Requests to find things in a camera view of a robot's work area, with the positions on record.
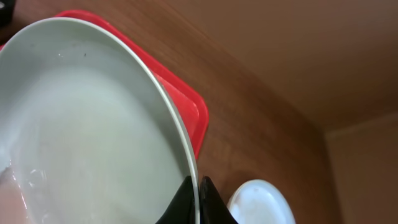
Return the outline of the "light blue plate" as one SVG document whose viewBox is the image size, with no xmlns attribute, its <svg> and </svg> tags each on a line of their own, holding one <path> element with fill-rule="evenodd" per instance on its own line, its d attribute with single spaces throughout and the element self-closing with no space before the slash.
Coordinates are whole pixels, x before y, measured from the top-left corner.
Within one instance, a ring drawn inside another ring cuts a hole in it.
<svg viewBox="0 0 398 224">
<path fill-rule="evenodd" d="M 176 115 L 117 115 L 76 91 L 33 97 L 1 108 L 2 223 L 156 223 L 187 176 L 200 222 L 195 156 Z"/>
<path fill-rule="evenodd" d="M 227 208 L 239 224 L 295 224 L 284 196 L 265 180 L 243 183 L 231 196 Z"/>
</svg>

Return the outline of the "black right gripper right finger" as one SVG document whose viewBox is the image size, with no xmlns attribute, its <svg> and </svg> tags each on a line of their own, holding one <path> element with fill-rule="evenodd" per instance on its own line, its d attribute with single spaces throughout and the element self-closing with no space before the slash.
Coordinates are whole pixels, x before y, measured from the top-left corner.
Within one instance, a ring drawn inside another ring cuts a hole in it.
<svg viewBox="0 0 398 224">
<path fill-rule="evenodd" d="M 199 199 L 202 224 L 238 224 L 208 176 L 201 180 Z"/>
</svg>

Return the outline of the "light blue plate top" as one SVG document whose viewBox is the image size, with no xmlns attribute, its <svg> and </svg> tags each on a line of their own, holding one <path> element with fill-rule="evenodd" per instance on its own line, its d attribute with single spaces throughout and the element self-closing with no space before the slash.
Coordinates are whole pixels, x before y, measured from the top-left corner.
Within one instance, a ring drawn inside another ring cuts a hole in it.
<svg viewBox="0 0 398 224">
<path fill-rule="evenodd" d="M 156 223 L 187 176 L 200 222 L 195 156 L 176 115 L 117 115 L 76 91 L 33 97 L 1 108 L 2 223 Z"/>
</svg>

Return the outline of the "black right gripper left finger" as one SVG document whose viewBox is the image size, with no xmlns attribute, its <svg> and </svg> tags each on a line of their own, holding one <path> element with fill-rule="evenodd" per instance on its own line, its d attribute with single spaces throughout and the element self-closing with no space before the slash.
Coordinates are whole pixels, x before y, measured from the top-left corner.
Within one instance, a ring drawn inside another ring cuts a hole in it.
<svg viewBox="0 0 398 224">
<path fill-rule="evenodd" d="M 155 224 L 194 224 L 195 199 L 192 178 L 187 176 L 164 214 Z"/>
</svg>

